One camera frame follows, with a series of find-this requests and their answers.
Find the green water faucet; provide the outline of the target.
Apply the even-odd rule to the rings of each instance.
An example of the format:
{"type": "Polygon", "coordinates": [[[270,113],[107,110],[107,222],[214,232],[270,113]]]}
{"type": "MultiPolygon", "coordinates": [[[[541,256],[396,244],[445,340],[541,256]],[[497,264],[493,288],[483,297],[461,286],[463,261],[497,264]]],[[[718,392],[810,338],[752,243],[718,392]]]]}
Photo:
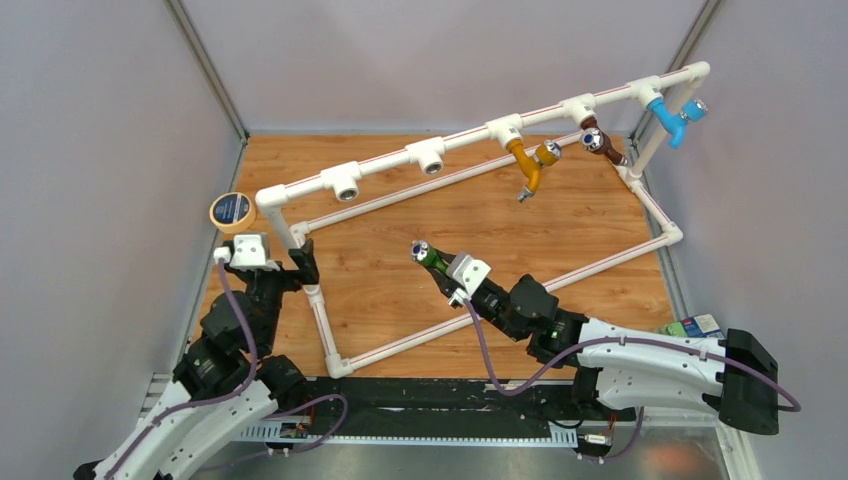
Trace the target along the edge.
{"type": "Polygon", "coordinates": [[[442,274],[447,272],[448,264],[425,240],[415,240],[412,242],[410,257],[415,263],[423,267],[433,268],[442,274]]]}

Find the white PVC pipe frame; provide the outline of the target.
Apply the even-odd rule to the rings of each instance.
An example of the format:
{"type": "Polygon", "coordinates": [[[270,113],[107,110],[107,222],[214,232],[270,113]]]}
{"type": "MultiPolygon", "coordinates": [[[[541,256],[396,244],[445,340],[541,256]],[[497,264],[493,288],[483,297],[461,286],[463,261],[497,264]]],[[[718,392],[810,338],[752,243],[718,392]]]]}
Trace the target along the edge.
{"type": "Polygon", "coordinates": [[[467,312],[450,308],[407,257],[420,238],[486,260],[505,287],[531,274],[568,306],[631,328],[658,325],[671,311],[658,256],[683,233],[638,168],[583,152],[579,136],[567,134],[558,139],[562,159],[541,172],[535,196],[519,202],[519,168],[495,147],[534,149],[537,139],[522,138],[522,128],[585,122],[614,101],[661,104],[670,87],[690,99],[709,71],[699,61],[260,189],[263,223],[285,246],[314,240],[321,269],[276,348],[311,376],[478,376],[467,312]]]}

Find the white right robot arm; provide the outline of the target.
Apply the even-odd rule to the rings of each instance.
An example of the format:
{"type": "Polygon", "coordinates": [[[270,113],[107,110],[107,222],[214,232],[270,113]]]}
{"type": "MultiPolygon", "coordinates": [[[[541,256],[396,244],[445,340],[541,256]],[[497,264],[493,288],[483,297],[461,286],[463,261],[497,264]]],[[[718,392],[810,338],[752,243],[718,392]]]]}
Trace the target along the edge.
{"type": "Polygon", "coordinates": [[[717,414],[758,435],[779,432],[778,363],[750,332],[674,337],[623,328],[560,307],[531,275],[511,290],[489,279],[471,295],[478,318],[549,368],[575,368],[573,410],[598,417],[607,408],[687,409],[717,414]]]}

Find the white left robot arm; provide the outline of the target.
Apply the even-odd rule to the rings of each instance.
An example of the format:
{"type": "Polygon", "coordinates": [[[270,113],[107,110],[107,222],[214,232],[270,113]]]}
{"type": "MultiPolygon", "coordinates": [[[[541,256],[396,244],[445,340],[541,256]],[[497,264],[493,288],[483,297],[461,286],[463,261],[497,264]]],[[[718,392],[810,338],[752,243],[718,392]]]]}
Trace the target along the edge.
{"type": "Polygon", "coordinates": [[[272,260],[265,234],[238,234],[214,250],[223,292],[200,336],[127,439],[73,478],[188,479],[248,424],[302,408],[304,375],[272,350],[284,294],[317,285],[320,273],[312,240],[288,256],[292,269],[272,260]]]}

